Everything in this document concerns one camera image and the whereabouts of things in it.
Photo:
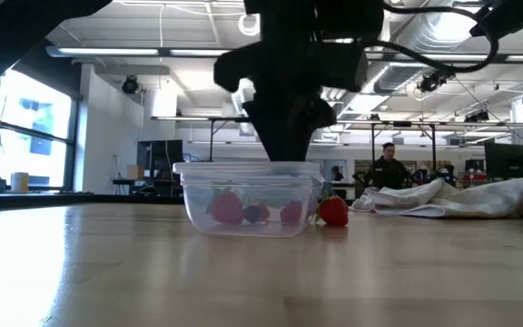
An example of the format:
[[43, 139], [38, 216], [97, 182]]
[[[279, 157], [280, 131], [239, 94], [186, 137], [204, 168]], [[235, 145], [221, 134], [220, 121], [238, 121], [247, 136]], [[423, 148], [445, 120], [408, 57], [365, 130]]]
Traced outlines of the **clear plastic tupperware container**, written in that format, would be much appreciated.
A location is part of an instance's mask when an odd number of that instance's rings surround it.
[[[307, 215], [311, 196], [319, 200], [324, 177], [321, 166], [311, 162], [190, 162], [176, 163], [186, 212], [202, 233], [219, 235], [292, 237], [310, 223]], [[217, 223], [206, 212], [216, 190], [230, 189], [242, 201], [243, 209], [265, 204], [271, 214], [267, 222]], [[292, 201], [302, 202], [297, 223], [282, 223], [281, 209]]]

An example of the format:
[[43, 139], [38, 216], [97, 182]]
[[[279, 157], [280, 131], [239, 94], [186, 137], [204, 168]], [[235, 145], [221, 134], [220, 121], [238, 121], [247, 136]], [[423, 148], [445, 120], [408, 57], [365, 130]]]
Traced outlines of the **red strawberry long stem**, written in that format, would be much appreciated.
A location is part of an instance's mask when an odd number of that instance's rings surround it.
[[217, 223], [240, 224], [243, 204], [239, 196], [230, 189], [216, 190], [210, 200], [207, 213]]

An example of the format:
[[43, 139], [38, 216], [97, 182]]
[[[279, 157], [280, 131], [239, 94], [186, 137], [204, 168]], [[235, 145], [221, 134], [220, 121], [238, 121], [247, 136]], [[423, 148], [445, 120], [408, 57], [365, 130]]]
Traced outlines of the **black aluminium table frame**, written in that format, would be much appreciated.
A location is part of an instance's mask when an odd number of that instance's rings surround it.
[[160, 204], [184, 207], [182, 197], [142, 197], [91, 193], [0, 193], [0, 210], [33, 209], [89, 203]]

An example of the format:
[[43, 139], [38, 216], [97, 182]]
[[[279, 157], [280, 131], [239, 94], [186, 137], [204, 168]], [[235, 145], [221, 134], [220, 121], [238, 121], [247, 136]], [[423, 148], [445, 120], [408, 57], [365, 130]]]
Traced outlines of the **dark blackberry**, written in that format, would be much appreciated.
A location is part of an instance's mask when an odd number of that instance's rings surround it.
[[257, 223], [262, 218], [262, 209], [258, 205], [250, 205], [243, 209], [242, 219], [248, 223]]

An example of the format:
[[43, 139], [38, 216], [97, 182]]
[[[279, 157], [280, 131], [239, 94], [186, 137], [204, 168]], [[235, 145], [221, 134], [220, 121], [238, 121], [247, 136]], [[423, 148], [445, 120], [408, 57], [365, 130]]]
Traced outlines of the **black background rig frame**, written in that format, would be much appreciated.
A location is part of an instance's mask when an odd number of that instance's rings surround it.
[[367, 120], [366, 124], [370, 127], [370, 148], [371, 148], [371, 161], [376, 162], [377, 158], [375, 155], [375, 127], [377, 125], [392, 126], [392, 127], [418, 127], [423, 131], [424, 126], [428, 126], [431, 130], [431, 135], [428, 138], [431, 140], [431, 151], [432, 151], [432, 168], [436, 170], [437, 166], [437, 144], [436, 144], [436, 132], [439, 122], [412, 122], [412, 121], [372, 121]]
[[[251, 120], [249, 117], [245, 116], [235, 116], [235, 117], [209, 117], [207, 120], [211, 123], [210, 128], [210, 139], [209, 139], [209, 161], [212, 162], [212, 153], [213, 153], [213, 138], [216, 132], [221, 129], [226, 123], [233, 122], [233, 123], [250, 123]], [[215, 123], [216, 122], [222, 122], [222, 124], [219, 126], [218, 129], [216, 129]]]

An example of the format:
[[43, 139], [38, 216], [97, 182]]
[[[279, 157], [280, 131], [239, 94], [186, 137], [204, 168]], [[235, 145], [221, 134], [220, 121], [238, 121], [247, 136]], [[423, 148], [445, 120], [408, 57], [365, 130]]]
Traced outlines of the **white checked cloth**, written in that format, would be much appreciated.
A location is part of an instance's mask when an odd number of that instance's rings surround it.
[[402, 190], [366, 189], [355, 211], [427, 218], [510, 218], [523, 214], [523, 178], [458, 189], [434, 180]]

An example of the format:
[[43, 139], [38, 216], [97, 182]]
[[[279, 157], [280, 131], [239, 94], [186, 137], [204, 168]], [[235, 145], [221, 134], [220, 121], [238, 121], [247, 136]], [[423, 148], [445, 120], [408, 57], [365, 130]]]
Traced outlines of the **black computer monitor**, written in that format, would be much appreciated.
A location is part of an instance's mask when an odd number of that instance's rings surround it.
[[523, 145], [488, 143], [484, 150], [489, 179], [523, 178]]
[[139, 141], [137, 164], [145, 169], [170, 170], [173, 164], [183, 162], [183, 141]]

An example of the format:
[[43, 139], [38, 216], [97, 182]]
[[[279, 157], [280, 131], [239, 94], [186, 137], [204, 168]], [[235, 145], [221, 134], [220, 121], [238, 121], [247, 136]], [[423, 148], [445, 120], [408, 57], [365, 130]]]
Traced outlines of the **red strawberry with leaf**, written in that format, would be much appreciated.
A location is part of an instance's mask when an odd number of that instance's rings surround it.
[[334, 227], [346, 226], [349, 222], [349, 207], [338, 195], [324, 196], [317, 208], [314, 221], [323, 221]]

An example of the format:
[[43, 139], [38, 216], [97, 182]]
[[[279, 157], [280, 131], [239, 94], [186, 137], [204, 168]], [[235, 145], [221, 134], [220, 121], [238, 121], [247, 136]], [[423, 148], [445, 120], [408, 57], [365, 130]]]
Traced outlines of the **white cylindrical cup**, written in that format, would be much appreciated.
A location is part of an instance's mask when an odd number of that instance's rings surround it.
[[29, 173], [17, 172], [11, 175], [11, 191], [14, 193], [26, 193], [29, 191]]

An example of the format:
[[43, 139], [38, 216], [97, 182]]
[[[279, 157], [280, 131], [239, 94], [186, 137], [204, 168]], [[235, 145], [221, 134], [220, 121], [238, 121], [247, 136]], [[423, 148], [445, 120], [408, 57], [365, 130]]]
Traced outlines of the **black overhead rig beam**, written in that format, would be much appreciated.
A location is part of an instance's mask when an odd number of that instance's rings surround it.
[[[201, 48], [110, 48], [110, 47], [61, 47], [50, 45], [45, 51], [52, 57], [195, 57], [214, 58], [229, 52], [229, 49]], [[483, 54], [466, 53], [424, 53], [429, 59], [445, 63], [478, 63], [485, 58]], [[371, 61], [409, 62], [413, 58], [396, 51], [367, 50]], [[523, 54], [499, 53], [495, 64], [523, 64]]]

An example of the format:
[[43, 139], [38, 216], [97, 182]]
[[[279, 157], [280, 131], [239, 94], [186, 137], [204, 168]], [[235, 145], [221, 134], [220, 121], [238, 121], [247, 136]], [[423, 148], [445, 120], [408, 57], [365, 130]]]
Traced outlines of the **dark background desk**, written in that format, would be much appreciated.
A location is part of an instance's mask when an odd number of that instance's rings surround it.
[[158, 179], [113, 179], [116, 195], [171, 196], [178, 197], [182, 187], [178, 182]]

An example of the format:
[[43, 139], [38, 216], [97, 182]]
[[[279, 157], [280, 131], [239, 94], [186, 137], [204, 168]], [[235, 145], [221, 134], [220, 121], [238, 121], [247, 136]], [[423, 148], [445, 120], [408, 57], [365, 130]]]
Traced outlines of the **large room window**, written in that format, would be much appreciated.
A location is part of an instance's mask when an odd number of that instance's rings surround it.
[[79, 101], [27, 74], [0, 77], [0, 186], [27, 174], [32, 191], [73, 186]]

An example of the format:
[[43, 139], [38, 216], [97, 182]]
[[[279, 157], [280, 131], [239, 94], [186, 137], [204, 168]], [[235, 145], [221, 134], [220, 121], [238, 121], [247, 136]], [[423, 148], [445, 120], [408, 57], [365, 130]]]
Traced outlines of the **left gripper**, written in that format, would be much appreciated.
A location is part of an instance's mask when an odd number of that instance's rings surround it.
[[242, 79], [253, 83], [253, 99], [244, 105], [272, 162], [304, 162], [316, 129], [337, 122], [321, 99], [331, 81], [329, 57], [335, 43], [259, 41], [220, 55], [213, 80], [235, 93]]

